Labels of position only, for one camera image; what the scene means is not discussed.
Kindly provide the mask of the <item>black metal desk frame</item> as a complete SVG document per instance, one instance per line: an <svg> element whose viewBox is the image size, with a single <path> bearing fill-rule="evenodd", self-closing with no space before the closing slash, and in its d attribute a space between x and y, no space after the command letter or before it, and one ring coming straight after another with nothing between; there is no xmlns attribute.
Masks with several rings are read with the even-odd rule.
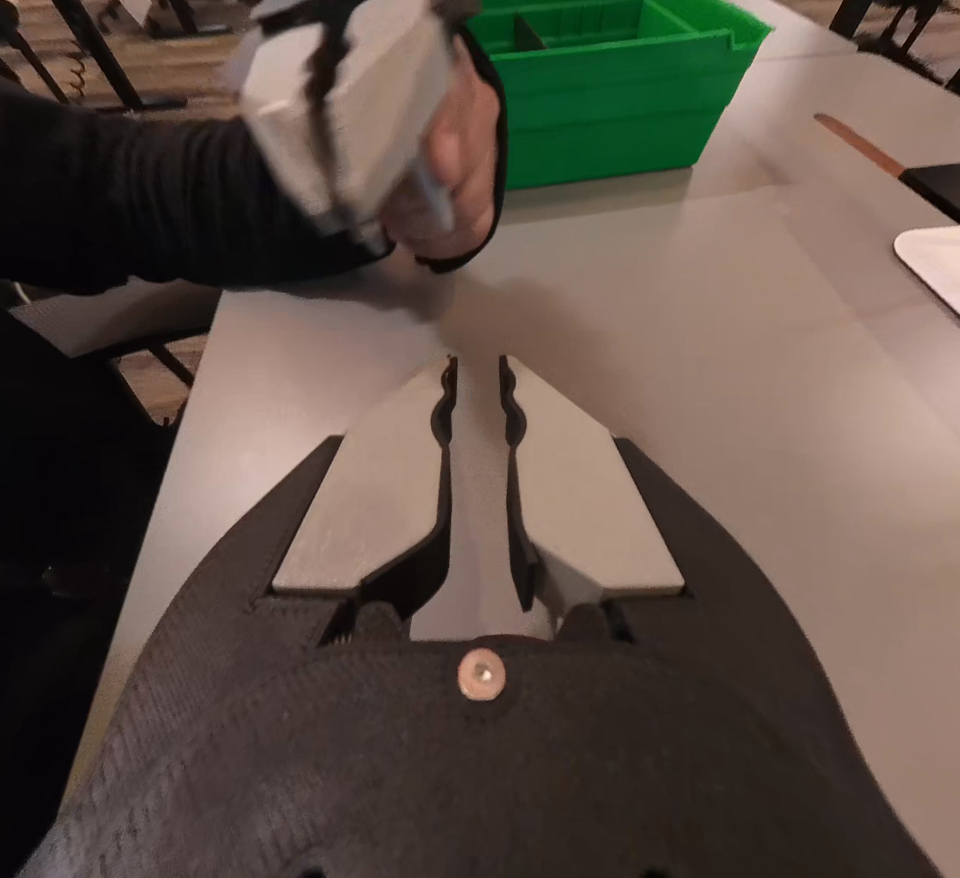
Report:
<svg viewBox="0 0 960 878"><path fill-rule="evenodd" d="M212 95L221 102L216 69L247 22L244 0L48 0L70 38L56 53L62 79L44 65L2 13L2 46L27 63L62 103L106 115L189 109Z"/></svg>

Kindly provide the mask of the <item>person's left forearm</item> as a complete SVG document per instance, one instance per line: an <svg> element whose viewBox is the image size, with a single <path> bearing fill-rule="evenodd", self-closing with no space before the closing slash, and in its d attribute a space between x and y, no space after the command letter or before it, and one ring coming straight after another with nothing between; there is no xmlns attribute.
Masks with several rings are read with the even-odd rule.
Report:
<svg viewBox="0 0 960 878"><path fill-rule="evenodd" d="M90 295L137 278L219 288L345 274L356 243L275 183L240 119L102 116L2 80L1 277Z"/></svg>

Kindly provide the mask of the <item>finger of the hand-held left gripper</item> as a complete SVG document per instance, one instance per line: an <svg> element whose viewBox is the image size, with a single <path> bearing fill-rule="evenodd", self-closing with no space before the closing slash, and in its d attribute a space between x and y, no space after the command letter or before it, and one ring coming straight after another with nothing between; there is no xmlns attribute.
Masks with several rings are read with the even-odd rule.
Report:
<svg viewBox="0 0 960 878"><path fill-rule="evenodd" d="M319 230L334 230L335 202L314 141L307 96L310 62L325 35L310 23L265 36L248 31L238 47L238 105L272 181Z"/></svg>
<svg viewBox="0 0 960 878"><path fill-rule="evenodd" d="M365 0L349 14L345 52L328 93L332 195L365 228L405 179L437 227L453 227L450 193L426 166L422 143L452 79L450 39L433 0Z"/></svg>

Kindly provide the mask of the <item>person's left hand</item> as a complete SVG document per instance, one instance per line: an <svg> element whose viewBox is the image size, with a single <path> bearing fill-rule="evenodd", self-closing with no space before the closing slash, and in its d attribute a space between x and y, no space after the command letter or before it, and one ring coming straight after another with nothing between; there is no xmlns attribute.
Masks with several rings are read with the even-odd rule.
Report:
<svg viewBox="0 0 960 878"><path fill-rule="evenodd" d="M420 153L448 196L452 223L440 223L420 183L406 176L384 203L386 236L436 273L454 271L489 242L502 208L505 104L496 72L467 33L454 39L452 84Z"/></svg>

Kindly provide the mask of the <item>black bin divider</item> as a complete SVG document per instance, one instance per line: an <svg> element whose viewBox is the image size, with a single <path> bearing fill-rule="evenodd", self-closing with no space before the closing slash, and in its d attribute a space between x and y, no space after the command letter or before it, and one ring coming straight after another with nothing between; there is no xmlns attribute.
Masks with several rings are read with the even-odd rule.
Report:
<svg viewBox="0 0 960 878"><path fill-rule="evenodd" d="M515 13L512 17L512 51L532 54L569 48L570 39L563 24L563 16L559 13Z"/></svg>

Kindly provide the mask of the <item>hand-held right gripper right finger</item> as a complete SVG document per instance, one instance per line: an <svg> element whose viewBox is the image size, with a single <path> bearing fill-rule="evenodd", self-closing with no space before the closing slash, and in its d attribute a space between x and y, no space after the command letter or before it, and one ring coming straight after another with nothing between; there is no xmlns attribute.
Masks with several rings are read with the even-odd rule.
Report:
<svg viewBox="0 0 960 878"><path fill-rule="evenodd" d="M685 580L611 432L513 356L498 359L507 527L520 607L676 596Z"/></svg>

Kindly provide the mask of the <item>black flat desk plate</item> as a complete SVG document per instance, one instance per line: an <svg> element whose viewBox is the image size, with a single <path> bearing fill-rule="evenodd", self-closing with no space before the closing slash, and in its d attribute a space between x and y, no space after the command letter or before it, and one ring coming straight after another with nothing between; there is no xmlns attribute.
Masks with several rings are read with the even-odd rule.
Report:
<svg viewBox="0 0 960 878"><path fill-rule="evenodd" d="M940 164L906 168L898 177L931 206L942 212L955 224L960 223L959 187L960 165Z"/></svg>

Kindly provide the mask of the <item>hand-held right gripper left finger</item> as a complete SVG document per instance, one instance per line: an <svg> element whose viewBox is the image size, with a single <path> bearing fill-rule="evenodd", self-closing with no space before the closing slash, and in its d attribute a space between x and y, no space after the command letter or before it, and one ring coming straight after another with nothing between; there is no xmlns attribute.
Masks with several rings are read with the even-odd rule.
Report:
<svg viewBox="0 0 960 878"><path fill-rule="evenodd" d="M278 594L382 601L411 619L450 570L458 359L416 370L330 446L271 582Z"/></svg>

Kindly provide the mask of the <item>wooden book stand white base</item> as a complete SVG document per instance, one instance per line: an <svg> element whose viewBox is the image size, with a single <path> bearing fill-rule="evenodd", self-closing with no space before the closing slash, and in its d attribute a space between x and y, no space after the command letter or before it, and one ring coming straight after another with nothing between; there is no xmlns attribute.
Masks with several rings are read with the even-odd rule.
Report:
<svg viewBox="0 0 960 878"><path fill-rule="evenodd" d="M947 308L959 316L958 225L912 229L898 235L893 250L899 261Z"/></svg>

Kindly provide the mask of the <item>green plastic bin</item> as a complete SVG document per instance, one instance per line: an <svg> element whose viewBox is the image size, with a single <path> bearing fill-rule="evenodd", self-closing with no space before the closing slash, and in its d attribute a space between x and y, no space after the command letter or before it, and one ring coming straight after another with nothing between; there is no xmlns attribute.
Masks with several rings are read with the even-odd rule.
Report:
<svg viewBox="0 0 960 878"><path fill-rule="evenodd" d="M481 0L469 29L506 97L507 190L696 164L773 27L725 0ZM513 52L513 16L570 47Z"/></svg>

